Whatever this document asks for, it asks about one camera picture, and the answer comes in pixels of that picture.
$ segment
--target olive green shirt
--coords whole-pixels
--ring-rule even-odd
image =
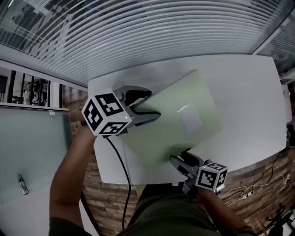
[[[49,236],[89,236],[79,226],[64,219],[50,219]],[[119,236],[219,236],[203,205],[183,195],[153,196],[141,200],[128,227]],[[251,227],[234,236],[255,236]]]

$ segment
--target green cardboard sheet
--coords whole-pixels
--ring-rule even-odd
[[[201,126],[188,132],[178,111],[189,105],[195,109]],[[193,148],[221,130],[211,94],[198,71],[140,104],[137,111],[154,110],[161,113],[156,121],[132,127],[119,137],[137,155],[143,165],[156,166]]]

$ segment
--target frosted glass panel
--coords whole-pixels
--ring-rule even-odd
[[[69,112],[0,106],[0,204],[23,196],[21,174],[31,192],[51,183],[71,143]]]

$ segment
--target white table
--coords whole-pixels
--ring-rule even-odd
[[[210,55],[172,59],[117,71],[88,83],[88,93],[122,85],[143,86],[154,93],[197,69],[213,97],[222,131],[191,150],[229,171],[261,161],[285,148],[286,115],[279,76],[270,57]],[[176,183],[186,178],[167,163],[143,167],[129,148],[112,136],[132,184]],[[118,157],[106,140],[94,144],[101,179],[127,183]]]

